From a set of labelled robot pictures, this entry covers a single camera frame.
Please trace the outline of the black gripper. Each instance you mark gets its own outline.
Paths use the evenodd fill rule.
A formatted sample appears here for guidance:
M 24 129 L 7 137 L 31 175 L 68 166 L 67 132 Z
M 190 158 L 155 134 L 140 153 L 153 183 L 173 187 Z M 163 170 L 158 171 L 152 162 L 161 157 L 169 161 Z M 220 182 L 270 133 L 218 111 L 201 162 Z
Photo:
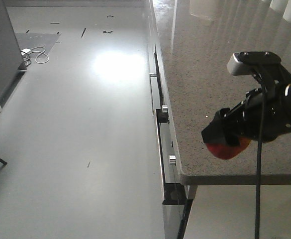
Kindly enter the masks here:
M 291 83 L 278 87 L 276 96 L 266 99 L 262 117 L 262 94 L 248 97 L 242 105 L 218 110 L 201 131 L 205 144 L 239 146 L 238 136 L 257 140 L 262 129 L 263 142 L 291 133 Z

